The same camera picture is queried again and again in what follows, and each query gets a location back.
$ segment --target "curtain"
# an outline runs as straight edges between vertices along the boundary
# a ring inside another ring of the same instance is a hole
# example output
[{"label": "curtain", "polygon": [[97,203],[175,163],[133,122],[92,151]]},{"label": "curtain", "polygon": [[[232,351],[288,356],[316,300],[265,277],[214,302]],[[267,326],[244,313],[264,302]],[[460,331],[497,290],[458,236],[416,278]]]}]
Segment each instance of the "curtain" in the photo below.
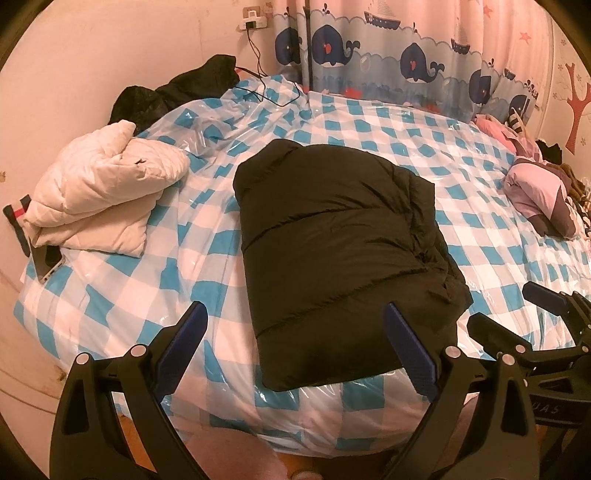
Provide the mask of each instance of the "curtain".
[{"label": "curtain", "polygon": [[551,17],[534,0],[274,0],[280,73],[305,89],[469,122],[524,120],[548,88]]}]

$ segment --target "checkered bedsheet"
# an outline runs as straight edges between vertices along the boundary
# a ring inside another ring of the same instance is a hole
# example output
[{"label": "checkered bedsheet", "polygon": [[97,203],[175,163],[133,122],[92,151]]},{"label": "checkered bedsheet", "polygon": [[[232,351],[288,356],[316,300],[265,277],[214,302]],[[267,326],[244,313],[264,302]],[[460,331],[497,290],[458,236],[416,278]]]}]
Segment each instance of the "checkered bedsheet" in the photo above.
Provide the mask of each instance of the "checkered bedsheet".
[{"label": "checkered bedsheet", "polygon": [[[262,91],[254,80],[239,84]],[[273,77],[266,95],[280,105],[295,86]],[[187,178],[154,209],[141,259],[64,250],[66,265],[44,287],[32,266],[15,315],[68,368],[81,351],[122,355],[177,321],[191,300],[210,314],[205,339],[164,408],[182,434],[195,424],[241,429],[274,448],[316,456],[350,455],[404,440],[427,407],[403,370],[326,387],[275,393],[261,384],[240,252],[236,166],[274,138],[375,152],[436,186],[437,221],[472,291],[459,345],[484,356],[466,333],[483,312],[536,348],[569,345],[558,318],[524,302],[528,280],[556,291],[589,292],[582,240],[540,238],[501,190],[513,156],[476,128],[442,116],[311,92],[279,108],[240,88],[188,103],[143,137],[186,151]],[[125,412],[125,403],[116,399]]]}]

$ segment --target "silver bolt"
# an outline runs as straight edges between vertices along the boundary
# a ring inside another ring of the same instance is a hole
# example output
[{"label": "silver bolt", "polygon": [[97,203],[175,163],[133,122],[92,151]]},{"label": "silver bolt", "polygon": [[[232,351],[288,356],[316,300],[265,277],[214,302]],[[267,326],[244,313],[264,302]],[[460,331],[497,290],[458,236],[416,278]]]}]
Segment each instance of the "silver bolt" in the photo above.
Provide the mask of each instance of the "silver bolt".
[{"label": "silver bolt", "polygon": [[90,355],[86,352],[81,353],[76,357],[76,363],[78,365],[84,365],[88,360],[90,360]]},{"label": "silver bolt", "polygon": [[506,365],[515,365],[515,357],[506,353],[502,357],[503,363]]},{"label": "silver bolt", "polygon": [[457,346],[450,345],[445,349],[445,354],[450,358],[459,358],[462,351]]},{"label": "silver bolt", "polygon": [[144,353],[146,353],[146,346],[145,345],[134,345],[131,348],[131,356],[142,356]]}]

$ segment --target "folded white jacket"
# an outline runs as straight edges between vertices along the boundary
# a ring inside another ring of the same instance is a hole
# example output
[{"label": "folded white jacket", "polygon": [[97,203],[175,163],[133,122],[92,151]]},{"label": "folded white jacket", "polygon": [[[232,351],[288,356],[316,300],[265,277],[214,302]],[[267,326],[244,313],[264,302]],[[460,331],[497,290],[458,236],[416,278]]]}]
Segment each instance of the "folded white jacket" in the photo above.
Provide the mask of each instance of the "folded white jacket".
[{"label": "folded white jacket", "polygon": [[34,246],[142,254],[150,212],[187,173],[189,159],[166,143],[134,138],[134,129],[122,120],[60,151],[24,216]]}]

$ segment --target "blue whale print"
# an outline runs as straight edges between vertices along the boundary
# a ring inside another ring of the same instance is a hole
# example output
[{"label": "blue whale print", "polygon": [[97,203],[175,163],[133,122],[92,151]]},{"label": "blue whale print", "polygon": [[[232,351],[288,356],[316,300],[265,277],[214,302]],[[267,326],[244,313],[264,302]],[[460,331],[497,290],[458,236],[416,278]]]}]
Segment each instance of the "blue whale print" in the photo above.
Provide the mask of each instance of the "blue whale print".
[{"label": "blue whale print", "polygon": [[359,47],[361,43],[358,40],[347,40],[346,49],[350,52],[347,56],[343,47],[343,37],[330,25],[320,27],[312,36],[312,58],[320,65],[347,65],[353,57],[353,50]]},{"label": "blue whale print", "polygon": [[431,70],[435,71],[433,75],[429,74],[427,57],[418,44],[413,43],[404,49],[400,56],[400,72],[404,78],[407,80],[413,79],[415,82],[420,80],[425,83],[431,83],[437,78],[439,72],[445,70],[445,65],[432,61]]},{"label": "blue whale print", "polygon": [[275,57],[282,65],[301,63],[300,58],[301,38],[295,28],[287,27],[275,38]]},{"label": "blue whale print", "polygon": [[525,95],[516,95],[513,97],[513,100],[509,104],[509,115],[513,113],[512,108],[519,114],[521,118],[523,118],[523,114],[527,110],[530,105],[530,99],[527,98]]},{"label": "blue whale print", "polygon": [[484,105],[491,99],[491,76],[482,76],[482,70],[475,71],[468,85],[470,100],[477,105]]}]

